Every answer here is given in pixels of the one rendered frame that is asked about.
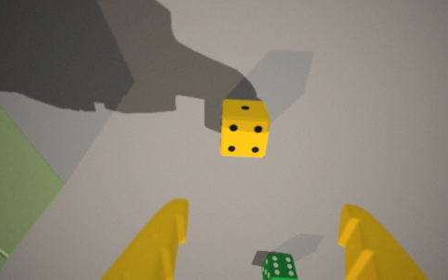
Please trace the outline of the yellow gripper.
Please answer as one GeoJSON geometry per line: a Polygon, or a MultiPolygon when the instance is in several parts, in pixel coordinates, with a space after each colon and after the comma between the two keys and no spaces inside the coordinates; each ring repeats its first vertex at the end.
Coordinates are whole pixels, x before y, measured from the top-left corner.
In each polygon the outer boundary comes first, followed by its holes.
{"type": "MultiPolygon", "coordinates": [[[[178,244],[187,236],[189,202],[168,202],[135,236],[101,280],[174,280],[178,244]]],[[[343,207],[338,244],[344,280],[429,280],[393,236],[366,210],[343,207]]]]}

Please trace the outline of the green die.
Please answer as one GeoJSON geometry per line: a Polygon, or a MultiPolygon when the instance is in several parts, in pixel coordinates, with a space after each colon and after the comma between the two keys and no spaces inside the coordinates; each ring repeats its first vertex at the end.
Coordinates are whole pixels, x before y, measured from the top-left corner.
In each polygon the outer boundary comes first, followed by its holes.
{"type": "Polygon", "coordinates": [[[261,269],[263,280],[298,280],[291,255],[269,253],[261,269]]]}

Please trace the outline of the yellow die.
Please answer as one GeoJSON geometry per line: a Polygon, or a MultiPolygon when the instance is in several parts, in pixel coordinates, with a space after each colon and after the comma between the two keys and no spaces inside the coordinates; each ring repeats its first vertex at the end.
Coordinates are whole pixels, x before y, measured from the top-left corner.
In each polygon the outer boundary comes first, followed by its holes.
{"type": "Polygon", "coordinates": [[[270,122],[262,101],[225,99],[220,153],[223,156],[263,157],[270,122]]]}

